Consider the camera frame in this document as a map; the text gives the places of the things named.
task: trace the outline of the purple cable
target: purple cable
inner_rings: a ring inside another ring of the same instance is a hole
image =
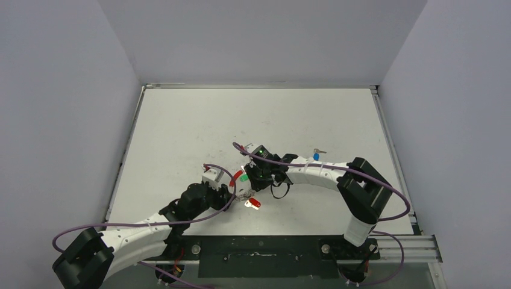
[[[267,159],[262,158],[262,157],[260,157],[260,156],[258,156],[256,154],[252,154],[250,152],[247,152],[246,150],[242,149],[240,144],[238,144],[236,142],[233,143],[233,146],[238,151],[240,151],[242,154],[249,155],[250,157],[256,158],[258,160],[265,161],[267,163],[278,164],[278,165],[287,166],[287,167],[305,167],[306,166],[305,164],[288,164],[288,163],[283,163],[281,161],[267,160]],[[398,197],[400,197],[403,200],[403,202],[404,202],[404,204],[406,206],[406,210],[404,210],[404,212],[402,212],[401,214],[397,214],[397,215],[392,216],[392,217],[380,218],[380,219],[378,219],[379,222],[396,220],[396,219],[399,219],[401,217],[404,217],[404,216],[408,215],[408,213],[410,212],[410,203],[408,202],[406,197],[403,196],[403,194],[401,192],[399,192],[398,190],[393,188],[391,185],[385,184],[384,182],[380,181],[379,179],[375,179],[375,178],[369,176],[366,173],[362,173],[362,172],[359,172],[358,170],[350,169],[350,168],[347,168],[347,167],[337,167],[337,166],[331,166],[331,165],[328,165],[328,164],[325,164],[325,165],[322,165],[322,164],[309,164],[309,167],[324,167],[325,169],[344,170],[344,171],[346,171],[348,173],[354,173],[355,175],[362,176],[362,177],[364,177],[364,178],[366,178],[366,179],[368,179],[368,180],[370,180],[372,182],[375,182],[378,185],[384,186],[384,187],[388,188],[391,192],[397,194]]]
[[[231,179],[234,179],[233,175],[226,169],[224,169],[223,167],[221,166],[217,166],[215,164],[204,164],[205,167],[215,167],[219,170],[222,170],[223,172],[225,172]],[[151,226],[164,226],[164,225],[168,225],[168,226],[172,226],[172,225],[183,225],[183,224],[191,224],[191,223],[197,223],[197,222],[201,222],[201,221],[205,221],[205,220],[208,220],[208,219],[211,219],[212,217],[220,214],[221,212],[223,212],[224,210],[226,210],[230,205],[231,203],[233,202],[233,200],[236,198],[236,182],[234,182],[234,188],[233,188],[233,195],[231,196],[231,198],[229,199],[229,201],[227,202],[227,204],[225,204],[225,206],[221,209],[219,209],[218,211],[214,212],[213,214],[207,216],[207,217],[204,217],[204,218],[200,218],[200,219],[196,219],[196,220],[189,220],[189,221],[176,221],[176,222],[159,222],[159,223],[151,223]],[[93,227],[132,227],[132,228],[139,228],[139,227],[147,227],[148,224],[147,223],[144,223],[144,224],[127,224],[127,223],[97,223],[97,224],[88,224],[88,225],[81,225],[81,226],[77,226],[77,227],[74,227],[74,228],[70,228],[70,229],[67,229],[61,233],[58,233],[54,238],[53,240],[51,241],[51,244],[53,246],[53,248],[55,250],[57,250],[58,252],[60,253],[63,253],[64,250],[62,250],[60,247],[57,246],[57,239],[60,238],[62,235],[65,235],[67,233],[70,233],[70,232],[74,232],[74,231],[77,231],[77,230],[82,230],[82,229],[88,229],[88,228],[93,228]]]
[[[175,287],[175,288],[190,288],[190,287],[192,287],[192,288],[198,288],[198,289],[214,289],[214,287],[212,285],[195,285],[195,284],[192,284],[192,283],[187,282],[185,280],[182,280],[181,278],[176,277],[176,276],[170,274],[169,272],[167,272],[167,271],[165,271],[165,270],[163,270],[161,268],[156,267],[155,265],[148,264],[148,263],[142,262],[142,261],[140,261],[139,264],[143,265],[143,266],[146,266],[146,267],[149,267],[151,269],[154,269],[154,270],[160,272],[161,274],[169,276],[170,278],[172,278],[172,279],[174,279],[174,280],[184,284],[184,285],[169,284],[169,286],[171,286],[171,287]]]
[[[401,244],[399,239],[397,239],[396,236],[394,236],[392,234],[389,234],[387,232],[372,231],[372,233],[389,236],[390,238],[393,238],[394,240],[396,240],[396,242],[398,242],[398,245],[399,245],[399,247],[401,249],[401,262],[400,262],[400,265],[397,268],[397,270],[394,273],[390,274],[389,276],[387,276],[387,277],[385,277],[385,278],[383,278],[381,280],[377,280],[377,281],[372,281],[372,282],[367,282],[367,283],[359,283],[360,286],[378,285],[378,284],[387,282],[388,280],[394,278],[401,271],[401,269],[403,269],[403,264],[404,264],[404,249],[403,249],[403,244]]]

